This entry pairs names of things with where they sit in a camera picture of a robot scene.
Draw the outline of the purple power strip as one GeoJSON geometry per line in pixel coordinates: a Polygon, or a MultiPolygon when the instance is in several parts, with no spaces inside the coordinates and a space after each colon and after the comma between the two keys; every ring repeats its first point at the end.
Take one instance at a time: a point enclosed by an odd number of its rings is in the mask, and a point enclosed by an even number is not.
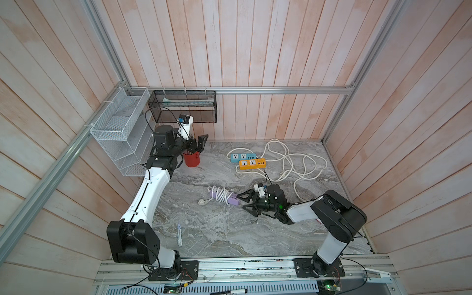
{"type": "Polygon", "coordinates": [[[228,190],[213,190],[210,191],[210,196],[215,199],[217,202],[224,203],[227,205],[238,206],[239,199],[237,199],[237,194],[228,191],[228,190]]]}

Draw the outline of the orange power strip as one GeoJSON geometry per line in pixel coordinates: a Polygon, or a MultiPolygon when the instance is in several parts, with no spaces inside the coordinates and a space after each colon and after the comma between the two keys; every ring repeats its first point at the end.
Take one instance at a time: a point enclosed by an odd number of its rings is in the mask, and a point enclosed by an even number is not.
{"type": "Polygon", "coordinates": [[[245,159],[239,161],[240,170],[264,169],[267,166],[265,159],[245,159]]]}

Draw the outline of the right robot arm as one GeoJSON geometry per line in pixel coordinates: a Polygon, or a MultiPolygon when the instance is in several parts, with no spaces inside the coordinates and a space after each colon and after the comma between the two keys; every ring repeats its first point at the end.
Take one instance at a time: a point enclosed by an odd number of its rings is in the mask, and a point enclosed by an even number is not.
{"type": "Polygon", "coordinates": [[[256,185],[237,195],[243,209],[254,217],[261,215],[292,225],[317,220],[328,230],[322,245],[309,262],[309,277],[325,277],[340,264],[340,255],[367,223],[364,211],[334,190],[306,202],[289,203],[278,184],[256,185]]]}

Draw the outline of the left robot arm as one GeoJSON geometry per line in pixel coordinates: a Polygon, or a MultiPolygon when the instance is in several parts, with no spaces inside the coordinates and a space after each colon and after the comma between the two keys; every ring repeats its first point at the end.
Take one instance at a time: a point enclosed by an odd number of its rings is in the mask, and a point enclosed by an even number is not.
{"type": "Polygon", "coordinates": [[[207,140],[208,135],[194,138],[183,127],[161,125],[156,129],[140,189],[121,219],[110,222],[106,230],[114,262],[148,266],[155,280],[184,277],[179,252],[161,244],[152,221],[165,187],[181,165],[178,157],[203,152],[207,140]]]}

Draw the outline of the red pencil cup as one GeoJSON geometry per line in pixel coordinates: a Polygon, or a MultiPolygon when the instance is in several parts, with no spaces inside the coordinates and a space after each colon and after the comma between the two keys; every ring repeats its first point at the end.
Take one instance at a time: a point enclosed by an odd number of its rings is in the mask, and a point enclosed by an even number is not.
{"type": "Polygon", "coordinates": [[[193,168],[200,164],[200,152],[185,151],[183,156],[187,167],[193,168]]]}

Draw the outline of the black mesh basket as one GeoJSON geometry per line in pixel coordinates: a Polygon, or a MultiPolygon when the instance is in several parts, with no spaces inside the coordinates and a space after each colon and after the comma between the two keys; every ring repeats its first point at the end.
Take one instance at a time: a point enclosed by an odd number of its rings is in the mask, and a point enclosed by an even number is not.
{"type": "Polygon", "coordinates": [[[193,123],[218,121],[216,92],[209,90],[154,90],[147,102],[153,118],[160,124],[173,124],[180,115],[194,118],[193,123]]]}

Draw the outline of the black marker pen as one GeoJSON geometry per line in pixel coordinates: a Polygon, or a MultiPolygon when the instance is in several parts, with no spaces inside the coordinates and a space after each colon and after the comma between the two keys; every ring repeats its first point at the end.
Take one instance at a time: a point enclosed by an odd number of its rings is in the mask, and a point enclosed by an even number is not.
{"type": "Polygon", "coordinates": [[[219,291],[210,293],[210,295],[245,295],[247,294],[248,290],[246,288],[238,289],[238,290],[226,290],[226,291],[219,291]]]}

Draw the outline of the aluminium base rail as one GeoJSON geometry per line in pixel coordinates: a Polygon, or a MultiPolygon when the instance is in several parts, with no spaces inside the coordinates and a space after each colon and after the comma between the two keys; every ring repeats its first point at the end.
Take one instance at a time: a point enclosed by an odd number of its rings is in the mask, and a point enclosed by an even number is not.
{"type": "Polygon", "coordinates": [[[340,257],[345,277],[298,278],[293,259],[310,256],[187,258],[199,261],[194,281],[149,281],[150,267],[104,261],[93,281],[95,295],[209,295],[246,288],[246,295],[404,295],[385,254],[340,257]]]}

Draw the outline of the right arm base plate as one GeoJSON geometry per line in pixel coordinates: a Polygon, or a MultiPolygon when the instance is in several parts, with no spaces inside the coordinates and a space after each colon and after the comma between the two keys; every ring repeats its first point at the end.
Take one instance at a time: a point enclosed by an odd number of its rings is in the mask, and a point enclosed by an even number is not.
{"type": "Polygon", "coordinates": [[[298,278],[320,278],[320,277],[345,277],[344,266],[340,258],[332,264],[327,264],[317,258],[293,259],[296,275],[298,278]]]}

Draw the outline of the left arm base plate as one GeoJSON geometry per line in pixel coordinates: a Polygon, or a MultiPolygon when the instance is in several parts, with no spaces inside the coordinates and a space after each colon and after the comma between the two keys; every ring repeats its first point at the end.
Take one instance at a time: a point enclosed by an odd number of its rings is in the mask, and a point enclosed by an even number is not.
{"type": "Polygon", "coordinates": [[[194,281],[199,275],[199,261],[180,261],[179,266],[157,268],[152,266],[149,281],[194,281]]]}

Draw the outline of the horizontal aluminium wall rail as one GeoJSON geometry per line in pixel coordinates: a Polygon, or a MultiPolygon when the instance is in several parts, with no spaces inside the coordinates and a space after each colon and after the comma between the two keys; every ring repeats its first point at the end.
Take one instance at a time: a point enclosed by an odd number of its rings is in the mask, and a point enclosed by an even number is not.
{"type": "Polygon", "coordinates": [[[353,87],[341,86],[282,86],[282,87],[147,87],[155,90],[170,92],[214,91],[217,95],[348,95],[353,87]]]}

